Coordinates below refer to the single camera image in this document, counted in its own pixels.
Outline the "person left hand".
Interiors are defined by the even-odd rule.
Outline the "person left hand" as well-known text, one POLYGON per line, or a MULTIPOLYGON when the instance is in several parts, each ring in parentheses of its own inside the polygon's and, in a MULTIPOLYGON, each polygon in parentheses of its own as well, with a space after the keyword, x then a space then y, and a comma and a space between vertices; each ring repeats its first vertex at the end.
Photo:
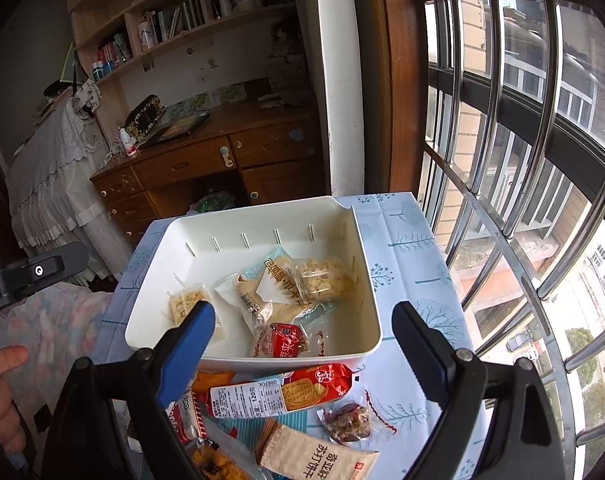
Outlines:
POLYGON ((7 454, 19 454, 26 446, 26 436, 20 426, 20 418, 14 408, 11 388, 3 375, 21 367, 28 360, 24 346, 8 346, 0 349, 0 445, 7 454))

